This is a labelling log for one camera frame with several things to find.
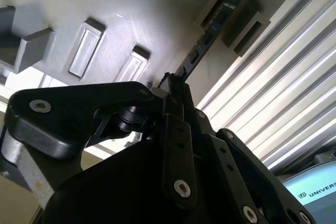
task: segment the corrugated metal panel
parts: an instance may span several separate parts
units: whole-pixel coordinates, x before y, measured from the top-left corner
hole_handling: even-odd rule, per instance
[[[336,142],[336,0],[300,0],[203,108],[272,170]]]

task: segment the universal robots logo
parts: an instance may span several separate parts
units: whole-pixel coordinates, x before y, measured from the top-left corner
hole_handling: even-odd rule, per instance
[[[305,198],[305,196],[307,196],[306,193],[299,194],[299,198],[300,198],[300,199]]]

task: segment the gray square bracket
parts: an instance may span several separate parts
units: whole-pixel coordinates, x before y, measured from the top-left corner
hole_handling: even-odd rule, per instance
[[[106,27],[98,21],[88,18],[79,28],[74,46],[64,65],[62,73],[81,80],[95,56]]]
[[[217,10],[218,5],[222,3],[222,0],[206,0],[203,4],[202,11],[197,17],[195,24],[205,28],[212,15]]]
[[[223,42],[243,56],[269,24],[270,21],[263,14],[246,6],[224,31]]]
[[[13,73],[20,73],[42,60],[55,32],[47,28],[24,38],[12,34],[15,8],[0,8],[0,65]]]

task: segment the black metal bracket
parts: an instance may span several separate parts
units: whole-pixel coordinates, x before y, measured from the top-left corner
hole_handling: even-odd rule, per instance
[[[313,220],[313,217],[302,204],[295,199],[237,135],[228,129],[221,129],[216,136],[227,143],[245,184],[249,191],[253,192],[254,202],[263,209],[269,223],[305,224],[306,222],[301,218],[301,213]]]
[[[87,145],[122,138],[131,131],[145,136],[91,171],[75,175],[60,187],[57,184],[46,204],[46,215],[51,215],[45,219],[53,220],[48,224],[60,223],[68,216],[77,223],[93,209],[96,213],[106,209],[104,203],[92,206],[83,202],[80,215],[69,212],[76,199],[100,202],[99,197],[106,194],[100,184],[117,186],[114,193],[119,202],[111,197],[108,204],[116,208],[112,215],[120,220],[133,215],[140,220],[157,220],[157,216],[169,215],[177,222],[217,223],[225,212],[234,223],[300,224],[304,223],[300,219],[303,212],[314,223],[234,133],[226,129],[214,133],[206,115],[195,109],[189,86],[181,76],[167,74],[166,87],[169,93],[164,98],[137,82],[24,90],[11,97],[5,116],[10,136],[41,157],[47,155],[55,166],[75,160]],[[36,100],[45,103],[32,107]],[[45,104],[47,112],[43,113],[40,109],[45,109]],[[31,173],[20,164],[29,179]],[[139,188],[130,189],[126,184]],[[131,210],[125,216],[122,211],[130,202]],[[158,213],[153,216],[152,209],[145,207],[139,211],[142,202]]]

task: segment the gray plastic block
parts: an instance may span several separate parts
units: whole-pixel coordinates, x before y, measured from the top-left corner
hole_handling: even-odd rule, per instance
[[[245,6],[223,33],[223,42],[239,56],[243,56],[270,21],[260,12]]]
[[[216,5],[218,2],[221,2],[221,0],[206,0],[206,2],[203,4],[200,15],[195,21],[195,24],[206,27],[207,20],[211,19],[211,12],[212,10],[216,10]]]
[[[0,65],[13,73],[20,73],[34,65],[44,56],[50,35],[50,28],[38,31],[24,38],[13,34],[0,37]]]
[[[20,73],[42,59],[54,31],[47,28],[20,38],[12,34],[14,16],[14,7],[0,8],[0,65]]]

